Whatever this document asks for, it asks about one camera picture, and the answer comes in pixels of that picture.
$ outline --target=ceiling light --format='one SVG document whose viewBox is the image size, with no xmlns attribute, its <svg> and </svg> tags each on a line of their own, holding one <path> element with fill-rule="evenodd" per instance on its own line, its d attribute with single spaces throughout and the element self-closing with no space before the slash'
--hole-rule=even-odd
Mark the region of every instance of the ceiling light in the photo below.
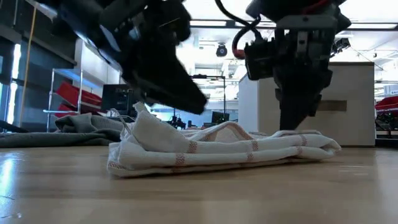
<svg viewBox="0 0 398 224">
<path fill-rule="evenodd" d="M 191 26 L 225 26 L 226 21 L 190 21 Z"/>
<path fill-rule="evenodd" d="M 246 25 L 241 24 L 240 22 L 235 23 L 236 26 L 244 27 Z M 275 22 L 260 22 L 256 27 L 276 27 Z"/>
<path fill-rule="evenodd" d="M 357 23 L 352 24 L 349 29 L 393 29 L 397 27 L 397 24 L 369 24 L 369 23 Z"/>
</svg>

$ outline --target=security camera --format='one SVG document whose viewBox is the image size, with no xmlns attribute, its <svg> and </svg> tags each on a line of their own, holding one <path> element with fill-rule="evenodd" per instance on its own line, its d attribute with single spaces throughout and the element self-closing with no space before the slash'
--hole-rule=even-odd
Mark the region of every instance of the security camera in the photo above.
<svg viewBox="0 0 398 224">
<path fill-rule="evenodd" d="M 216 55 L 217 57 L 225 57 L 225 55 L 228 53 L 226 47 L 224 44 L 219 44 L 217 48 Z"/>
</svg>

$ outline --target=computer monitor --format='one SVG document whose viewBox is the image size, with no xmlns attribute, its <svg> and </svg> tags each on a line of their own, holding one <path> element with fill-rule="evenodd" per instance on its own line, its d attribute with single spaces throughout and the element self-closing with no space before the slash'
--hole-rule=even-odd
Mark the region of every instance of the computer monitor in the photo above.
<svg viewBox="0 0 398 224">
<path fill-rule="evenodd" d="M 102 92 L 102 110 L 112 108 L 119 111 L 121 115 L 133 115 L 132 107 L 138 101 L 134 99 L 133 90 L 126 84 L 104 85 Z"/>
<path fill-rule="evenodd" d="M 224 113 L 213 111 L 213 114 L 211 115 L 211 122 L 212 123 L 221 124 L 221 123 L 223 123 L 225 121 L 229 121 L 229 114 L 228 113 L 225 114 L 225 118 L 224 118 Z"/>
</svg>

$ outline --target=metal pole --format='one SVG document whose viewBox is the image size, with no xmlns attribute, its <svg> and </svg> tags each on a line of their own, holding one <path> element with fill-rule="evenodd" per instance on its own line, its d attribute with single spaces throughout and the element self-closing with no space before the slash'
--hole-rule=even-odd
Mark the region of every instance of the metal pole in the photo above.
<svg viewBox="0 0 398 224">
<path fill-rule="evenodd" d="M 36 11 L 37 11 L 37 7 L 36 7 L 36 4 L 35 4 L 34 5 L 34 9 L 33 9 L 32 25 L 30 27 L 30 36 L 29 36 L 29 41 L 28 41 L 28 44 L 27 44 L 27 55 L 26 55 L 26 66 L 25 66 L 25 81 L 24 81 L 24 89 L 22 90 L 21 112 L 19 113 L 19 127 L 20 128 L 22 127 L 22 119 L 24 118 L 25 93 L 26 93 L 27 79 L 28 79 L 28 76 L 29 76 L 30 46 L 32 45 L 33 32 L 35 30 Z"/>
<path fill-rule="evenodd" d="M 79 88 L 79 99 L 77 101 L 77 112 L 81 112 L 81 93 L 83 91 L 83 70 L 80 70 L 80 88 Z"/>
<path fill-rule="evenodd" d="M 53 68 L 52 74 L 51 74 L 51 88 L 50 88 L 50 93 L 49 93 L 49 111 L 51 110 L 52 93 L 54 90 L 54 75 L 55 75 L 55 71 Z M 50 118 L 51 118 L 51 113 L 47 113 L 47 132 L 50 132 Z"/>
<path fill-rule="evenodd" d="M 226 121 L 225 77 L 223 77 L 223 80 L 224 80 L 224 121 Z"/>
</svg>

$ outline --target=fluorescent light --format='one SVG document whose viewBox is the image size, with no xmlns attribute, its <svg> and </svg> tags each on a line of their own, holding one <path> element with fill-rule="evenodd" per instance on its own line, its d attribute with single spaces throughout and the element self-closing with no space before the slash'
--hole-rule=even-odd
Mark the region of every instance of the fluorescent light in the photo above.
<svg viewBox="0 0 398 224">
<path fill-rule="evenodd" d="M 225 26 L 226 21 L 190 21 L 191 26 Z"/>
<path fill-rule="evenodd" d="M 353 38 L 353 34 L 337 34 L 336 38 Z"/>
<path fill-rule="evenodd" d="M 397 24 L 369 24 L 369 23 L 357 23 L 352 24 L 349 29 L 393 29 L 397 27 Z"/>
<path fill-rule="evenodd" d="M 18 78 L 19 59 L 21 59 L 21 45 L 16 44 L 14 47 L 14 61 L 12 62 L 12 78 Z"/>
<path fill-rule="evenodd" d="M 12 62 L 12 78 L 18 78 L 19 60 L 21 59 L 21 45 L 16 44 L 14 47 L 14 61 Z M 7 123 L 13 124 L 15 110 L 15 96 L 18 85 L 15 82 L 10 84 L 10 101 L 8 104 Z"/>
<path fill-rule="evenodd" d="M 245 25 L 241 24 L 240 22 L 235 23 L 238 27 L 244 27 Z M 276 27 L 275 22 L 260 22 L 256 27 Z"/>
</svg>

